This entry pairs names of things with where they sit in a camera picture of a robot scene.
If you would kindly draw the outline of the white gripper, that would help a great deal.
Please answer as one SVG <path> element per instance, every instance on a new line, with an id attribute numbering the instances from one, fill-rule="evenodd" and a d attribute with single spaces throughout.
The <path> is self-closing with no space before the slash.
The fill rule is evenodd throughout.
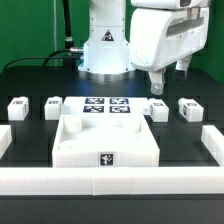
<path id="1" fill-rule="evenodd" d="M 208 8 L 191 12 L 146 8 L 134 11 L 130 28 L 130 60 L 135 68 L 150 71 L 154 95 L 164 93 L 164 67 L 176 61 L 173 79 L 177 82 L 186 80 L 191 55 L 205 46 L 208 23 Z"/>

